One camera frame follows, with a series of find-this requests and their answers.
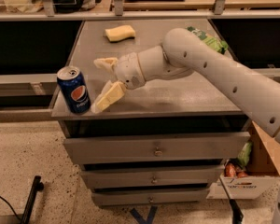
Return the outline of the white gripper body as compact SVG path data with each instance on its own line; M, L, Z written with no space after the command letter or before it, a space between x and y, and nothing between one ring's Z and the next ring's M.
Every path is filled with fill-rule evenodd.
M135 52L120 57L114 73L118 81L123 82L128 90L135 90L146 84Z

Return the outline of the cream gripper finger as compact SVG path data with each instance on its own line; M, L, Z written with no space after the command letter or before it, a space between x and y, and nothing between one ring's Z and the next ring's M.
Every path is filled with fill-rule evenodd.
M117 80L115 67L118 64L118 59L116 57L95 59L93 63L97 68L106 70L112 81Z
M109 108L116 101L121 99L126 92L126 86L121 81L108 81L103 87L101 93L91 105L91 112L98 114Z

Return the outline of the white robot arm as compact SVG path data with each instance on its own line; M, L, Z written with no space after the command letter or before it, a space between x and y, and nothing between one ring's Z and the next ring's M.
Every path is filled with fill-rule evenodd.
M115 79L103 87L91 111L100 113L154 79L171 80L198 72L280 144L280 83L209 48L185 28L169 31L162 43L120 58L94 61Z

